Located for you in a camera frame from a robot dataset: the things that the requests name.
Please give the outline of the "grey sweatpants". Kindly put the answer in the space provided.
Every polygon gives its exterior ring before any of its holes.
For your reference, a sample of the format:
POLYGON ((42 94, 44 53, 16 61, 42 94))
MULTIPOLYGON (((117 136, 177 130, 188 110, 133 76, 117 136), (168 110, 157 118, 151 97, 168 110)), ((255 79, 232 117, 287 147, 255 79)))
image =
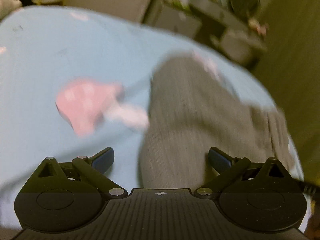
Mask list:
POLYGON ((145 188, 195 190, 209 182, 212 147, 256 163, 276 157, 287 170, 296 164, 282 111, 241 102, 193 56, 172 56, 157 68, 149 122, 139 154, 145 188))

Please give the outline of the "light blue bed sheet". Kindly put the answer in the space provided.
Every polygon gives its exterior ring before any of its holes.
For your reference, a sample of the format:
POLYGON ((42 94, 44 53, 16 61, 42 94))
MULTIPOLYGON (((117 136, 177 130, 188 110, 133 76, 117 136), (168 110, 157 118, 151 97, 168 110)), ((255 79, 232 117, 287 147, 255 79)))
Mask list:
POLYGON ((127 189, 140 187, 142 133, 105 121, 76 135, 55 100, 74 81, 119 83, 126 102, 145 108, 153 71, 174 53, 197 53, 214 63, 223 85, 243 102, 274 106, 246 70, 179 35, 75 8, 28 7, 1 22, 2 227, 20 228, 14 199, 49 155, 69 161, 110 146, 116 153, 110 177, 127 189))

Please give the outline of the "grey pleated curtain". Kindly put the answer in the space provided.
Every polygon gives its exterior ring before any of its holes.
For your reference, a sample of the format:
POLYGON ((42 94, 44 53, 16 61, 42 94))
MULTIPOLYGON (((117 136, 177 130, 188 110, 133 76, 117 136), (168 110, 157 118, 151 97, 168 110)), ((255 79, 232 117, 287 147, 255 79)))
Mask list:
POLYGON ((319 0, 272 0, 267 53, 253 71, 284 111, 306 180, 319 183, 319 0))

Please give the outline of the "grey scalloped chair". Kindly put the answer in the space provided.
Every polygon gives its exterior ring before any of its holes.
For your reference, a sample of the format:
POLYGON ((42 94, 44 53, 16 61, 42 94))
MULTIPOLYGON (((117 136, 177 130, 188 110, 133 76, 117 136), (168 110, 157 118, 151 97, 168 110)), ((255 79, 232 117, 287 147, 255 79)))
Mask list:
POLYGON ((219 38, 214 35, 209 38, 219 52, 242 66, 248 66, 267 52, 265 42, 250 30, 226 28, 219 38))

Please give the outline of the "grey vanity desk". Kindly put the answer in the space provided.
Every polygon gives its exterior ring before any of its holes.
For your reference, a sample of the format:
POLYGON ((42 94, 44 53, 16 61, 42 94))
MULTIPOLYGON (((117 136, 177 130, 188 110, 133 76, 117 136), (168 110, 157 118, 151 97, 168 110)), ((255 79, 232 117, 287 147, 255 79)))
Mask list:
POLYGON ((209 37, 214 35, 219 38, 226 28, 253 31, 248 26, 249 18, 243 21, 230 10, 229 0, 225 4, 222 1, 190 0, 189 8, 202 23, 198 32, 199 36, 209 37))

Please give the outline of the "pink plush on desk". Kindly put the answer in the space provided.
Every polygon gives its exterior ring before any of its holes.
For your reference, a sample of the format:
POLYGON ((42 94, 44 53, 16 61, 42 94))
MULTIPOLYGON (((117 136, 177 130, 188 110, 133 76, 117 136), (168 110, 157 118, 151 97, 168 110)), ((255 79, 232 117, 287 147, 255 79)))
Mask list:
POLYGON ((265 37, 268 31, 268 24, 261 25, 255 18, 248 19, 248 26, 253 31, 256 31, 258 35, 265 37))

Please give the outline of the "grey bedside cabinet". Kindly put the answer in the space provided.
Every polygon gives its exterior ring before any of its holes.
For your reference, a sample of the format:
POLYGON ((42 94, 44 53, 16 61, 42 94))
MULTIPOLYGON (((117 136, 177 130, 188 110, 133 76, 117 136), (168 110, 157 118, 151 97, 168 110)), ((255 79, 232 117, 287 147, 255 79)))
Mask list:
POLYGON ((202 27, 201 21, 193 15, 166 4, 161 5, 148 25, 175 34, 194 38, 202 27))

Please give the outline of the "round vanity mirror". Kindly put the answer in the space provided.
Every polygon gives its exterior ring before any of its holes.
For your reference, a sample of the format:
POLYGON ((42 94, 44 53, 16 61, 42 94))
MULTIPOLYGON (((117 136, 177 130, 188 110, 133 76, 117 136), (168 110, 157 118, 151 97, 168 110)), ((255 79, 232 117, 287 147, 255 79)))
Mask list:
POLYGON ((246 21, 260 9, 260 0, 229 0, 230 10, 240 19, 246 21))

